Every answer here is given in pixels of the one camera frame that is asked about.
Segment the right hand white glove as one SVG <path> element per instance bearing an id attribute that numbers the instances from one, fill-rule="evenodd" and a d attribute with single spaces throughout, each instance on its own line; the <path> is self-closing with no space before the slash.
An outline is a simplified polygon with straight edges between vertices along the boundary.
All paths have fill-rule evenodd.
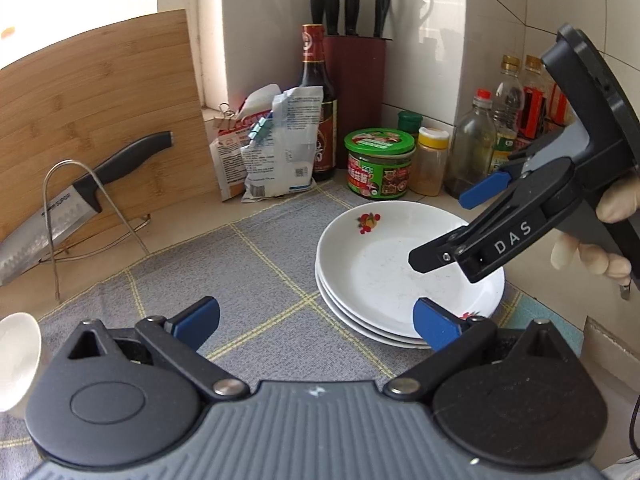
<path id="1" fill-rule="evenodd" d="M 629 219 L 639 209 L 639 176 L 632 174 L 614 183 L 601 197 L 596 214 L 604 223 L 616 223 Z M 620 255 L 606 252 L 598 245 L 587 244 L 562 232 L 556 240 L 551 265 L 556 270 L 566 268 L 578 254 L 585 268 L 594 275 L 605 275 L 617 284 L 631 283 L 631 263 Z"/>

